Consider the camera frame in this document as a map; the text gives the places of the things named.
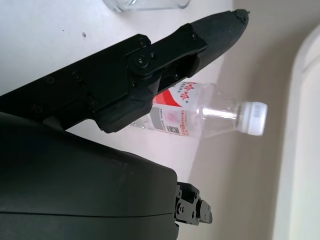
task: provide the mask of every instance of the clear glass cup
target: clear glass cup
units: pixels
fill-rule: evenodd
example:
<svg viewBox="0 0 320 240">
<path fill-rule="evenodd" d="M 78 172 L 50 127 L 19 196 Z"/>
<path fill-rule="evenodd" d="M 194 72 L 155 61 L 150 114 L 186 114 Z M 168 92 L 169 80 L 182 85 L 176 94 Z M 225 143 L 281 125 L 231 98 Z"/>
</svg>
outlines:
<svg viewBox="0 0 320 240">
<path fill-rule="evenodd" d="M 114 12 L 185 9 L 190 0 L 104 0 Z"/>
</svg>

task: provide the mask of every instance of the white wall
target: white wall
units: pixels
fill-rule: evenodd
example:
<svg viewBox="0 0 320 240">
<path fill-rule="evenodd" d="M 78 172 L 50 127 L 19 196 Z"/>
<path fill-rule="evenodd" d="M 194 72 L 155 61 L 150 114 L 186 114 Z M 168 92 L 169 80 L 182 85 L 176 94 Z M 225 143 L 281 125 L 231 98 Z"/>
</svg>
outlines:
<svg viewBox="0 0 320 240">
<path fill-rule="evenodd" d="M 250 21 L 226 54 L 218 85 L 231 96 L 268 104 L 265 134 L 229 133 L 200 143 L 189 181 L 213 206 L 214 222 L 210 229 L 182 226 L 180 239 L 271 239 L 286 89 L 300 44 L 320 24 L 318 0 L 233 4 L 250 10 Z"/>
</svg>

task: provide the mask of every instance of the plastic water bottle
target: plastic water bottle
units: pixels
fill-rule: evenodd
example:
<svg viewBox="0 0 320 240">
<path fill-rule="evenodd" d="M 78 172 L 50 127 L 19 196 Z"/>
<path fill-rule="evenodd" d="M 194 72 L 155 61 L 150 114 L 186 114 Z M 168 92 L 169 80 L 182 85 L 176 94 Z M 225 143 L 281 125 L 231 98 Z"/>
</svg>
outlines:
<svg viewBox="0 0 320 240">
<path fill-rule="evenodd" d="M 226 96 L 213 83 L 182 81 L 153 100 L 151 112 L 131 125 L 192 138 L 230 131 L 264 133 L 268 106 Z"/>
</svg>

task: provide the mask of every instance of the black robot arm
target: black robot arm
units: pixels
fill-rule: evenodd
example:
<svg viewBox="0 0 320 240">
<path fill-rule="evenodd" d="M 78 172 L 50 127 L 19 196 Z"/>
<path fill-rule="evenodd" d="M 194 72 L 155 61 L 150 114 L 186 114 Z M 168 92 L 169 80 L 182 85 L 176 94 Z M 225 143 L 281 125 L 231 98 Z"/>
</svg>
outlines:
<svg viewBox="0 0 320 240">
<path fill-rule="evenodd" d="M 0 96 L 0 112 L 63 130 L 93 119 L 117 132 L 148 114 L 157 94 L 224 54 L 248 20 L 241 9 L 214 14 L 154 44 L 138 34 Z"/>
</svg>

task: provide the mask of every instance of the metal bracket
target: metal bracket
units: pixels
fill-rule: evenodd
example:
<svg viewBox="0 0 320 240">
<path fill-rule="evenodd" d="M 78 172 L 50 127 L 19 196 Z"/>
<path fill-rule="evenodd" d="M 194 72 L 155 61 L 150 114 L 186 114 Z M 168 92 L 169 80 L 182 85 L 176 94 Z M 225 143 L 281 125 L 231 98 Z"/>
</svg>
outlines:
<svg viewBox="0 0 320 240">
<path fill-rule="evenodd" d="M 201 200 L 199 190 L 183 182 L 178 182 L 176 186 L 174 218 L 178 222 L 196 226 L 213 221 L 211 207 Z"/>
<path fill-rule="evenodd" d="M 129 58 L 128 67 L 138 78 L 146 79 L 177 60 L 201 53 L 207 47 L 206 42 L 193 31 L 191 24 L 186 24 L 161 41 L 134 53 Z M 190 69 L 185 64 L 177 64 L 176 68 L 179 66 L 184 67 L 184 74 L 187 77 Z"/>
</svg>

